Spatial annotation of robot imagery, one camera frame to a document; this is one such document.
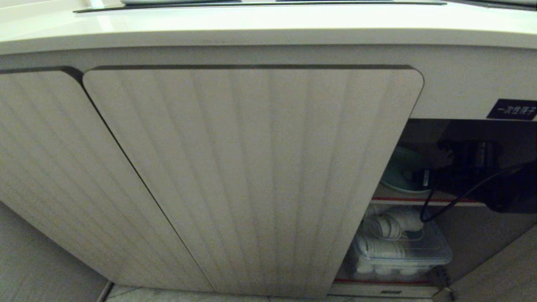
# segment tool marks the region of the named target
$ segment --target plastic storage container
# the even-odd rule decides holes
[[[353,279],[367,281],[418,281],[436,265],[451,261],[453,254],[433,222],[421,231],[404,232],[398,240],[382,239],[364,224],[347,254],[347,272]]]

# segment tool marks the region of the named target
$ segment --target white cabinet panel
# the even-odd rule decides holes
[[[321,296],[423,79],[100,69],[84,85],[216,291]]]
[[[0,199],[120,284],[211,286],[74,78],[0,75]]]

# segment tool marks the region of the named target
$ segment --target floor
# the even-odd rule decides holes
[[[327,296],[324,299],[286,299],[263,296],[172,291],[114,285],[106,302],[394,302],[393,299]],[[398,299],[397,302],[427,302],[428,299]]]

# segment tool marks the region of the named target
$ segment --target ribbed cabinet door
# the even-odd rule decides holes
[[[122,69],[84,85],[216,291],[322,296],[423,79]]]
[[[111,281],[212,290],[68,74],[0,74],[0,167],[2,202]]]

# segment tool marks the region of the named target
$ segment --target black cable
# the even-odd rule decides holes
[[[443,213],[445,213],[447,210],[451,209],[453,206],[455,206],[458,202],[460,202],[464,197],[468,196],[470,193],[474,192],[475,190],[477,190],[479,187],[481,187],[483,184],[485,184],[486,182],[488,182],[489,180],[501,175],[501,174],[504,174],[506,172],[509,172],[509,171],[513,171],[513,170],[516,170],[516,169],[520,169],[520,168],[523,168],[524,166],[530,164],[530,163],[533,163],[533,162],[525,162],[525,163],[521,163],[521,164],[516,164],[514,166],[510,166],[508,168],[505,168],[505,169],[502,169],[492,175],[490,175],[489,177],[485,178],[484,180],[480,181],[478,184],[474,185],[471,189],[469,189],[468,191],[466,191],[465,193],[457,196],[455,199],[453,199],[448,205],[446,205],[445,207],[443,207],[440,211],[436,212],[435,214],[433,214],[432,216],[429,216],[428,218],[425,218],[425,210],[427,209],[427,206],[429,204],[429,202],[431,201],[431,197],[433,196],[434,192],[436,191],[436,189],[438,188],[438,185],[441,183],[441,181],[443,180],[443,178],[447,175],[449,175],[449,171],[446,172],[444,174],[444,176],[438,180],[438,182],[436,183],[436,185],[434,185],[434,187],[431,189],[431,192],[429,193],[429,196],[427,197],[427,199],[425,200],[425,203],[423,204],[422,206],[422,211],[421,213],[419,214],[419,219],[422,221],[422,222],[429,222],[429,221],[432,221],[433,219],[435,219],[436,217],[442,215]]]

